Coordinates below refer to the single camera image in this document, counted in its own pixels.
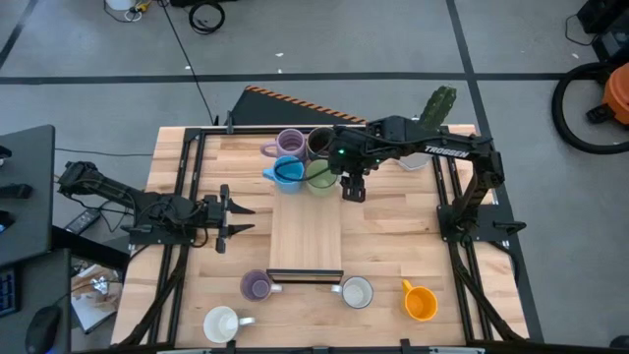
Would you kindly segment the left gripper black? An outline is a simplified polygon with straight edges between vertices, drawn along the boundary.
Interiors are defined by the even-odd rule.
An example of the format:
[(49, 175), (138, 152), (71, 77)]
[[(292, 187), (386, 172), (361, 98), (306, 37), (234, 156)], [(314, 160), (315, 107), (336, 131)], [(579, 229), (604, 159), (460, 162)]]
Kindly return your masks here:
[[(205, 195), (203, 197), (204, 221), (203, 228), (216, 229), (218, 236), (215, 240), (215, 251), (224, 254), (227, 238), (227, 207), (232, 214), (255, 214), (252, 209), (237, 205), (229, 199), (229, 187), (227, 184), (220, 186), (219, 195)], [(232, 237), (242, 231), (255, 227), (254, 224), (236, 224), (228, 226), (228, 236)]]

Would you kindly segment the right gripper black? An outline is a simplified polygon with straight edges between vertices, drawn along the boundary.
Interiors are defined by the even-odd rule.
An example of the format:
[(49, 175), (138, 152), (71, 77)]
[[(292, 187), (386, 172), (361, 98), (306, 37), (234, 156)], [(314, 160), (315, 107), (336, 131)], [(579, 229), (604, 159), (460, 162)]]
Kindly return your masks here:
[(334, 175), (342, 175), (343, 199), (352, 201), (351, 190), (359, 190), (356, 194), (357, 203), (366, 199), (364, 175), (377, 169), (381, 158), (368, 152), (373, 140), (363, 131), (346, 126), (334, 126), (333, 137), (328, 147), (328, 167)]

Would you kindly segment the dark green brown mug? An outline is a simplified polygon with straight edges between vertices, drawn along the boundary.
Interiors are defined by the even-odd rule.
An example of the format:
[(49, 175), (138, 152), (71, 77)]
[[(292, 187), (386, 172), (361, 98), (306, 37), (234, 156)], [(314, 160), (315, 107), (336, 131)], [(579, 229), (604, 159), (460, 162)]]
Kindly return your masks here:
[(313, 129), (306, 140), (308, 158), (310, 160), (328, 159), (329, 147), (334, 138), (334, 130), (330, 127)]

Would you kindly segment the purple and white mug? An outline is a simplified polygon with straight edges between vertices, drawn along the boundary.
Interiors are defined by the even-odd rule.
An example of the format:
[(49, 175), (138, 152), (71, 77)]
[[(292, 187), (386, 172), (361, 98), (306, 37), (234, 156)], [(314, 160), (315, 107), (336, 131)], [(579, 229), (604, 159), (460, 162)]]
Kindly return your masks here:
[(283, 287), (274, 283), (264, 270), (252, 269), (241, 278), (240, 291), (248, 301), (260, 302), (273, 293), (282, 292)]

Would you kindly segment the light purple ribbed mug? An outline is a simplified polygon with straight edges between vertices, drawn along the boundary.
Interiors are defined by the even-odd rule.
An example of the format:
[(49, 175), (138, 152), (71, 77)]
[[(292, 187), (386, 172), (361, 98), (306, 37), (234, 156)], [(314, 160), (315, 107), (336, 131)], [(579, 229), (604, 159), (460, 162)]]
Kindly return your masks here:
[(296, 129), (285, 129), (277, 135), (274, 141), (262, 144), (259, 151), (267, 157), (294, 156), (305, 161), (307, 158), (306, 137)]

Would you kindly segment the plain white mug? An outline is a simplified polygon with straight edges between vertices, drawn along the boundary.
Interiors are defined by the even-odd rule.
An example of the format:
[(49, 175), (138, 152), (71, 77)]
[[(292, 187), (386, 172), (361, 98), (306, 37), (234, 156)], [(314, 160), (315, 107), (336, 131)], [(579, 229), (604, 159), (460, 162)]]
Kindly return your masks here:
[(255, 318), (240, 318), (227, 306), (218, 306), (205, 315), (203, 333), (213, 343), (227, 343), (236, 337), (242, 326), (254, 325), (256, 322)]

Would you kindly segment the orange mug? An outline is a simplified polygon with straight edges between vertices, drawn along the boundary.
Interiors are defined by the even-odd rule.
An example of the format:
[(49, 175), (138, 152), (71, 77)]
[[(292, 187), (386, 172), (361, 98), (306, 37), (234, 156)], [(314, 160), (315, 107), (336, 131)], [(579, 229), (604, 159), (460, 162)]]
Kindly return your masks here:
[(402, 280), (403, 308), (406, 314), (419, 322), (431, 321), (438, 312), (435, 294), (424, 286), (414, 286), (407, 279)]

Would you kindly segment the wooden tray board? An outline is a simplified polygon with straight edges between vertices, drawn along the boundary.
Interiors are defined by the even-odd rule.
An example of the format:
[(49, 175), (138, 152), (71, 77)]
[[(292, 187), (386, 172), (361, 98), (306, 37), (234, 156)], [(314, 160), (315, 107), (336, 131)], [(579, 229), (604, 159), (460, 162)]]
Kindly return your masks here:
[(328, 283), (340, 281), (341, 221), (338, 181), (325, 197), (312, 194), (306, 185), (307, 158), (301, 191), (273, 192), (269, 266), (266, 273), (279, 283)]

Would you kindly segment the white hexagonal plant pot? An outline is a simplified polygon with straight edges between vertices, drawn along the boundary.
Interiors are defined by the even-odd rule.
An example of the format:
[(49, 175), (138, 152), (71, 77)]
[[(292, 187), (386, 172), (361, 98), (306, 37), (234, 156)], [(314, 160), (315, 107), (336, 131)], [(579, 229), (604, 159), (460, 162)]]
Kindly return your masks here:
[(408, 156), (400, 157), (397, 163), (406, 171), (417, 171), (426, 167), (432, 160), (430, 154), (413, 153)]

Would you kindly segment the blue white floral mug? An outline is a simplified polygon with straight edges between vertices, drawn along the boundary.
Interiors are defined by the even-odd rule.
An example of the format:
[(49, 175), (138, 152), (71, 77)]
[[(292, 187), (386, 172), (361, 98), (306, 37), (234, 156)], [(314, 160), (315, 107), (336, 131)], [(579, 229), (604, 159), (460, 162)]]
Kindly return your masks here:
[(368, 307), (374, 294), (371, 283), (361, 276), (352, 276), (342, 284), (334, 284), (330, 291), (340, 295), (347, 306), (357, 310)]

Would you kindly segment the black mat with striped edge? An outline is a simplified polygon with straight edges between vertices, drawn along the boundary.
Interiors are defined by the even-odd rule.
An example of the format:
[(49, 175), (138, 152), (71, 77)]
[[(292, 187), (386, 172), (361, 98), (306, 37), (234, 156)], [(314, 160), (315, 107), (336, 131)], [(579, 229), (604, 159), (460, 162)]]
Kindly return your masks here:
[(361, 116), (345, 113), (295, 96), (247, 86), (229, 113), (234, 125), (366, 124)]

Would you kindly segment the green cactus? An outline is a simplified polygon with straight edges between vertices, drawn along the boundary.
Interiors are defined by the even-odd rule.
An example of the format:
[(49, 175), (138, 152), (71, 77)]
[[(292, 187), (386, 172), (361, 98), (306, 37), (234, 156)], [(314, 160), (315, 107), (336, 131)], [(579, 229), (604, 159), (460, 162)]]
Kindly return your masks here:
[(441, 86), (430, 96), (420, 116), (420, 126), (429, 131), (436, 131), (447, 118), (457, 98), (457, 89)]

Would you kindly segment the black power adapter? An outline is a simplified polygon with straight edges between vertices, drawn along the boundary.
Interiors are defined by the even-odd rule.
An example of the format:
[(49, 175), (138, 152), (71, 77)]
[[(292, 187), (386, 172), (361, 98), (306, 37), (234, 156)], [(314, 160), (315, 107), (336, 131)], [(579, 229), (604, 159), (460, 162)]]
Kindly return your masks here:
[(81, 235), (88, 230), (99, 218), (100, 212), (94, 208), (87, 208), (74, 219), (72, 219), (64, 229), (76, 235)]

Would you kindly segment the white paper notebook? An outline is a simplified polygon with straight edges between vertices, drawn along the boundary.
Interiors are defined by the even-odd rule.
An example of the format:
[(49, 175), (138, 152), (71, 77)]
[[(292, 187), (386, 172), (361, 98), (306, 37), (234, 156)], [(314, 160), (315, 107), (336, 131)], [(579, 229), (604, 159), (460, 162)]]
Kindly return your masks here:
[[(100, 276), (111, 280), (109, 294), (106, 296), (101, 295), (90, 284), (93, 278)], [(93, 331), (117, 313), (122, 289), (118, 272), (102, 265), (91, 265), (72, 278), (71, 305), (84, 333)]]

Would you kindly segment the dark grey desk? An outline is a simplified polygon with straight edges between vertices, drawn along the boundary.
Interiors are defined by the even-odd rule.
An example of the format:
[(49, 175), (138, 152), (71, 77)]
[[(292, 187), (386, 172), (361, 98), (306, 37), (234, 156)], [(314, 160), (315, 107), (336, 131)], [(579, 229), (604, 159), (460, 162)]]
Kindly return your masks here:
[(56, 250), (21, 265), (20, 310), (0, 318), (0, 354), (26, 354), (29, 323), (43, 307), (57, 305), (61, 316), (50, 354), (69, 354), (71, 349), (70, 260), (67, 250)]

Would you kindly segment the black desk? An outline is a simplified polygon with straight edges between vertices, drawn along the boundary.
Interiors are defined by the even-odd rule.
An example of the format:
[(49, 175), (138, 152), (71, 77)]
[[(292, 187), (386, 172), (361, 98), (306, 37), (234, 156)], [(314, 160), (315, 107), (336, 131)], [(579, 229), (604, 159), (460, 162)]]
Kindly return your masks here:
[(0, 266), (47, 253), (51, 249), (55, 128), (43, 125), (0, 136), (12, 156), (0, 166), (0, 187), (31, 186), (27, 199), (0, 199), (14, 223), (0, 232)]

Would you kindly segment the black computer mouse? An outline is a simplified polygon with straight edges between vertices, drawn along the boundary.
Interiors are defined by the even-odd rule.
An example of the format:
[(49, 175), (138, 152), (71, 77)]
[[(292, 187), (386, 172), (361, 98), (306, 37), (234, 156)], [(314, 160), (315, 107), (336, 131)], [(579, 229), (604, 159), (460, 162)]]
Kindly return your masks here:
[(32, 317), (25, 337), (27, 354), (48, 354), (53, 347), (61, 309), (57, 305), (40, 308)]

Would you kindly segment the black keyboard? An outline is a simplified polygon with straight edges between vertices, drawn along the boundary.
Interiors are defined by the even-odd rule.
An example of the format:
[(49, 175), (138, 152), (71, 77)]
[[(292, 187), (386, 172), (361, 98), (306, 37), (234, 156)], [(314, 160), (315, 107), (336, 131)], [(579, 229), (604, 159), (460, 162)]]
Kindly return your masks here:
[(0, 318), (21, 308), (21, 272), (16, 265), (0, 268)]

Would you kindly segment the orange vacuum cleaner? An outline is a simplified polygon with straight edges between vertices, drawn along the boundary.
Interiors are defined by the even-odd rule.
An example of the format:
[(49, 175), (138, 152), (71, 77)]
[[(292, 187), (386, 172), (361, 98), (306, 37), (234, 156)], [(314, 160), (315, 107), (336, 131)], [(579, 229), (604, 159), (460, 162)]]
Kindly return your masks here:
[(629, 62), (615, 69), (605, 83), (602, 103), (614, 113), (614, 119), (629, 126)]

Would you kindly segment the black equipment case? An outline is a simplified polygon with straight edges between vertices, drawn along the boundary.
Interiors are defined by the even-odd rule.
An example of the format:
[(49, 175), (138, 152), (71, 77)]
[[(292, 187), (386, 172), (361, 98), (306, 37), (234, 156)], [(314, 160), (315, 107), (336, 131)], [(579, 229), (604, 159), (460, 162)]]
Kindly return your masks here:
[(629, 0), (586, 0), (577, 18), (601, 62), (629, 62)]

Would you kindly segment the black metal table frame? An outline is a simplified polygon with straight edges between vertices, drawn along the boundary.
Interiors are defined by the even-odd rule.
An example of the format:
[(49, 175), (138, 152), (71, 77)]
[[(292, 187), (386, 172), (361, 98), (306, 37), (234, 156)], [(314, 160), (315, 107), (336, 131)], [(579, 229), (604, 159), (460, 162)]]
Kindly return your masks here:
[[(186, 166), (185, 183), (204, 195), (215, 194), (222, 184), (234, 201), (255, 214), (236, 214), (234, 224), (255, 227), (236, 234), (224, 254), (214, 249), (213, 231), (200, 233), (200, 246), (188, 255), (179, 302), (167, 302), (162, 316), (176, 317), (160, 326), (160, 339), (172, 339), (178, 349), (206, 348), (202, 323), (214, 307), (227, 306), (257, 322), (239, 331), (236, 345), (246, 348), (371, 347), (398, 346), (408, 339), (415, 346), (461, 345), (470, 328), (475, 338), (485, 330), (479, 309), (458, 303), (456, 282), (447, 244), (439, 236), (436, 209), (441, 195), (453, 192), (450, 174), (461, 182), (471, 177), (469, 162), (442, 164), (441, 178), (432, 166), (407, 172), (387, 161), (366, 180), (367, 198), (361, 203), (340, 197), (340, 281), (328, 283), (279, 283), (280, 293), (260, 302), (243, 297), (240, 282), (252, 269), (269, 266), (273, 192), (261, 175), (271, 159), (259, 152), (261, 144), (277, 134), (273, 127), (247, 127), (231, 135), (212, 130), (203, 143), (192, 143), (190, 154), (181, 154), (185, 132), (163, 127), (158, 133), (147, 185), (171, 192), (180, 165)], [(330, 287), (347, 278), (367, 279), (374, 294), (363, 309), (347, 306)], [(438, 312), (431, 321), (410, 318), (403, 308), (402, 280), (431, 290)]]

